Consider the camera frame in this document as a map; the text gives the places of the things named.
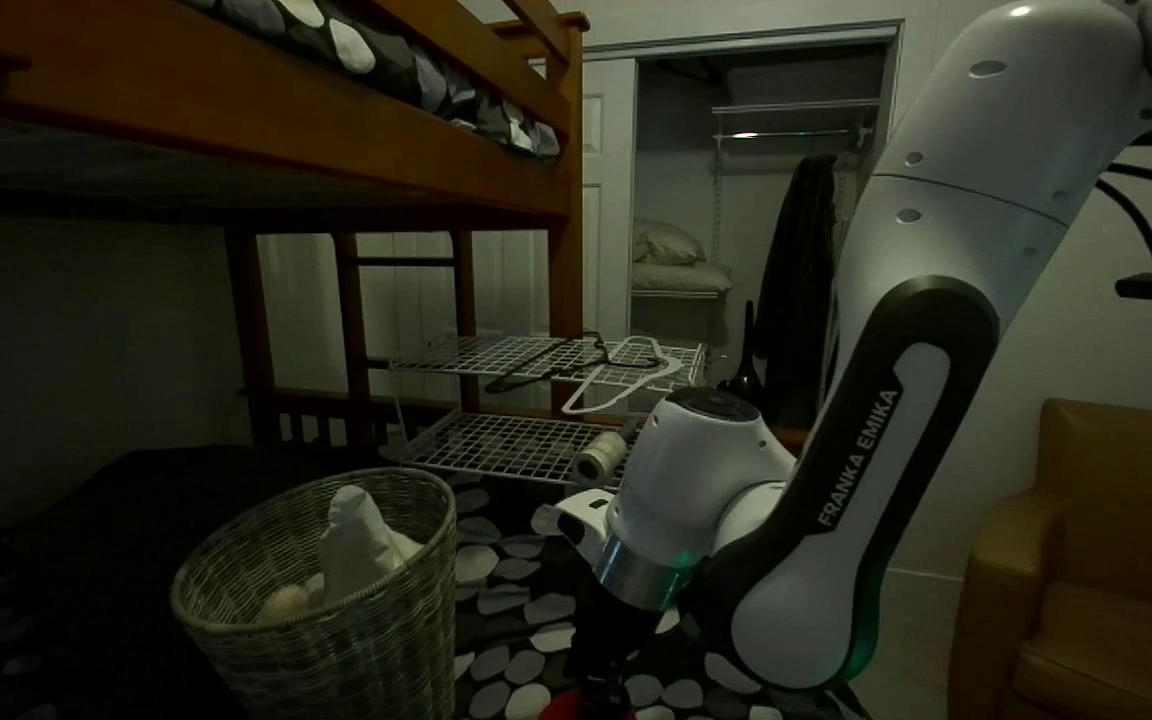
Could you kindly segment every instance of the pillow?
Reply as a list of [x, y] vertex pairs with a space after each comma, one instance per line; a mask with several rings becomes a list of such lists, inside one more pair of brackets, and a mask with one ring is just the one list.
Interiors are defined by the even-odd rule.
[[631, 259], [637, 263], [692, 266], [705, 259], [705, 250], [699, 250], [698, 236], [689, 236], [672, 223], [644, 221], [631, 232]]

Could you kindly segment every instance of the drying rack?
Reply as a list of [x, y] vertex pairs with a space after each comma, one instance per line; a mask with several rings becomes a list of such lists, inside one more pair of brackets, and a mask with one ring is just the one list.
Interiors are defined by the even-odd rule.
[[[692, 388], [705, 381], [699, 342], [652, 342], [648, 336], [624, 336], [604, 342], [599, 336], [448, 336], [438, 338], [415, 361], [395, 361], [410, 371], [448, 371], [510, 388], [524, 383], [587, 383], [599, 392], [619, 392], [640, 383], [652, 356], [681, 361], [681, 371], [652, 381], [640, 396], [668, 396], [672, 388]], [[506, 410], [448, 410], [415, 438], [403, 445], [402, 461], [432, 473], [532, 480], [532, 483], [575, 483], [580, 452], [609, 422], [556, 418], [556, 416], [506, 416]]]
[[[644, 392], [663, 396], [705, 381], [705, 342], [660, 342], [663, 356], [685, 366], [668, 381], [648, 383]], [[448, 336], [428, 342], [422, 356], [393, 361], [410, 371], [443, 371], [478, 381], [512, 381], [512, 383], [594, 383], [594, 388], [631, 388], [640, 374], [657, 371], [652, 338], [624, 336]]]

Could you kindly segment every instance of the laundry basket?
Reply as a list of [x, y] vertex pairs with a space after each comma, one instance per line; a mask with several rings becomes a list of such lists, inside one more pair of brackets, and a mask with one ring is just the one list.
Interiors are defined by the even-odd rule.
[[[320, 572], [339, 483], [426, 542], [402, 572], [290, 622], [251, 622], [264, 595]], [[452, 492], [410, 469], [301, 483], [213, 531], [176, 572], [173, 613], [247, 715], [448, 720], [456, 706]]]

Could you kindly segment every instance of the robotic arm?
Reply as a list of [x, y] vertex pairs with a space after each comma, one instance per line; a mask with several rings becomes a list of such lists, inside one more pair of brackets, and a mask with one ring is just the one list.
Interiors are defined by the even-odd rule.
[[775, 689], [856, 675], [883, 564], [972, 392], [1121, 147], [1152, 130], [1152, 0], [982, 15], [883, 147], [840, 254], [836, 374], [801, 462], [760, 416], [677, 392], [609, 504], [572, 672], [599, 675], [677, 601]]

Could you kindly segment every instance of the wooden bunk bed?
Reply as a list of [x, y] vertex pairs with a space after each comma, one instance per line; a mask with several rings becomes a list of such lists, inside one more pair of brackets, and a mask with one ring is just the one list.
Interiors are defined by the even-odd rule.
[[[347, 445], [375, 438], [375, 356], [359, 312], [359, 263], [371, 259], [355, 250], [355, 232], [448, 232], [442, 263], [452, 266], [456, 327], [473, 330], [473, 232], [542, 228], [550, 330], [580, 330], [584, 15], [546, 0], [510, 0], [510, 22], [480, 22], [456, 0], [339, 8], [550, 124], [563, 150], [510, 150], [185, 0], [0, 0], [0, 217], [222, 223], [258, 445], [330, 437], [330, 418], [347, 422]], [[347, 396], [276, 388], [259, 232], [331, 232]]]

